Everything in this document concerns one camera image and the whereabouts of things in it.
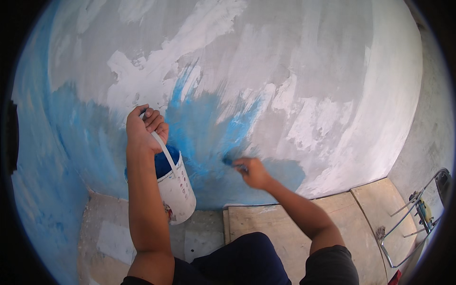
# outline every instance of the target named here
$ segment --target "blue painted wall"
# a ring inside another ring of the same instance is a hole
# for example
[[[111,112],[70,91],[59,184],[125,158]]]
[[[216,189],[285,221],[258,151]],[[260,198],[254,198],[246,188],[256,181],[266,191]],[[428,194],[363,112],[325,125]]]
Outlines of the blue painted wall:
[[[233,168],[222,163],[228,154],[238,158],[249,145],[248,131],[260,107],[261,97],[252,104],[238,97],[236,115],[218,123],[226,106],[221,102],[224,86],[214,93],[187,94],[182,90],[195,65],[187,66],[178,78],[166,110],[170,124],[169,144],[181,150],[185,167],[197,198],[197,209],[221,209],[226,203],[267,204],[276,200],[268,193],[247,186]],[[247,156],[255,156],[255,151]],[[298,161],[263,161],[273,177],[296,191],[305,174]]]
[[[19,216],[45,266],[60,284],[78,284],[78,240],[88,192],[49,123],[52,99],[47,53],[57,3],[52,2],[19,60],[13,100],[18,105],[18,170],[12,176]]]
[[[126,133],[124,118],[93,101],[82,102],[75,83],[50,91],[49,40],[58,4],[53,1],[45,10],[18,63],[12,97],[18,105],[20,145],[12,180],[20,218],[42,261],[59,283],[77,284],[87,188],[128,199]],[[225,108],[220,101],[223,85],[214,93],[190,94],[180,100],[192,69],[188,66],[179,76],[166,121],[171,127],[169,144],[182,151],[197,209],[275,202],[265,192],[250,189],[221,162],[225,154],[237,157],[248,146],[248,130],[261,99],[250,105],[239,99],[239,114],[216,124]],[[297,161],[265,160],[264,164],[293,191],[305,178]]]

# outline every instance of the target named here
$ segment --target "paintbrush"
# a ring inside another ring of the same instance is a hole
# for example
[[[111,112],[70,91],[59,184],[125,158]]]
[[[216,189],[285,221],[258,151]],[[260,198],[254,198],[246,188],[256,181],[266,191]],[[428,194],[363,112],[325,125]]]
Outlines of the paintbrush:
[[[225,156],[222,158],[222,162],[225,165],[228,165],[231,167],[236,167],[236,168],[242,169],[244,171],[248,171],[247,167],[244,164],[233,165],[233,160],[231,159],[229,154],[225,154]]]

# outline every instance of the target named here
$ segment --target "metal chair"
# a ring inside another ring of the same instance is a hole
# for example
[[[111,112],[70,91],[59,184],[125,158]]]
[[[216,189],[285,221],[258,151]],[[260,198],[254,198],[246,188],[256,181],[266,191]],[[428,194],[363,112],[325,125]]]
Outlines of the metal chair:
[[[383,236],[381,239],[380,239],[380,247],[382,248],[383,252],[385,253],[386,255],[386,259],[388,260],[388,263],[389,263],[389,266],[391,266],[391,268],[397,268],[399,267],[402,263],[404,263],[410,256],[412,256],[415,251],[420,247],[420,245],[422,243],[425,242],[425,240],[427,239],[427,237],[429,236],[429,234],[432,232],[432,230],[436,227],[438,221],[440,220],[440,217],[438,219],[436,219],[435,221],[432,221],[432,219],[434,217],[429,217],[429,215],[427,214],[426,212],[426,205],[424,203],[424,200],[421,198],[421,196],[423,195],[424,191],[426,190],[426,188],[429,186],[429,184],[432,182],[432,180],[435,180],[435,185],[437,186],[437,191],[439,193],[439,196],[440,196],[440,200],[442,201],[442,204],[445,208],[445,205],[448,203],[449,201],[449,198],[450,198],[450,191],[451,191],[451,188],[450,188],[450,185],[452,183],[452,178],[451,178],[451,175],[450,175],[450,172],[446,169],[446,168],[441,168],[439,171],[437,171],[434,176],[431,178],[431,180],[426,184],[426,186],[424,186],[424,188],[420,191],[420,192],[417,192],[415,191],[410,197],[409,197],[409,201],[407,204],[405,204],[402,208],[400,208],[399,210],[397,210],[394,214],[391,215],[394,216],[396,215],[397,213],[399,213],[400,211],[402,211],[404,208],[406,208],[408,205],[410,205],[411,203],[413,203],[413,206],[410,207],[410,209],[407,211],[407,213],[399,220],[399,222],[389,231],[385,234],[385,236]],[[394,265],[393,262],[391,261],[391,258],[388,254],[388,251],[386,250],[385,246],[384,246],[384,241],[385,241],[385,238],[392,232],[394,231],[394,229],[397,228],[397,226],[399,226],[399,224],[405,219],[405,217],[412,211],[413,208],[416,208],[416,211],[417,213],[415,215],[419,215],[420,216],[420,224],[423,224],[424,228],[419,230],[419,231],[416,231],[414,233],[411,233],[411,234],[408,234],[406,236],[404,236],[404,238],[407,238],[409,236],[412,236],[414,234],[418,234],[422,231],[426,231],[427,232],[427,235],[426,237],[423,239],[423,241],[409,254],[407,255],[407,257],[402,260],[399,264],[397,265]]]

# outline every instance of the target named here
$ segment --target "curved wall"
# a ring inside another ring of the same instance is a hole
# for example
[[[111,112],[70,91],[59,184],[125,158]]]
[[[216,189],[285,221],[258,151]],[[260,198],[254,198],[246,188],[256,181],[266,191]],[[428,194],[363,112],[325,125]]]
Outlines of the curved wall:
[[[20,217],[57,280],[77,283],[86,189],[128,198],[124,123],[144,103],[165,114],[198,209],[274,202],[226,153],[309,198],[369,183],[405,142],[421,74],[401,1],[54,1],[15,77]]]

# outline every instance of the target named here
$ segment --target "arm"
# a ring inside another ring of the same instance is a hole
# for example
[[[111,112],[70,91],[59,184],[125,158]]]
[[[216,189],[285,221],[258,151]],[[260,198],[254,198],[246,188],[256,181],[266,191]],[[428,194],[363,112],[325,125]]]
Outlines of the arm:
[[[247,171],[237,168],[244,181],[253,188],[267,191],[283,206],[301,231],[312,240],[310,254],[336,244],[345,246],[339,229],[328,214],[272,178],[259,159],[241,158],[234,165],[245,165]]]
[[[168,125],[159,111],[148,107],[136,107],[127,118],[128,212],[130,235],[137,251],[128,276],[162,285],[173,281],[174,257],[155,175],[154,157],[162,149],[150,132],[155,130],[166,143]]]

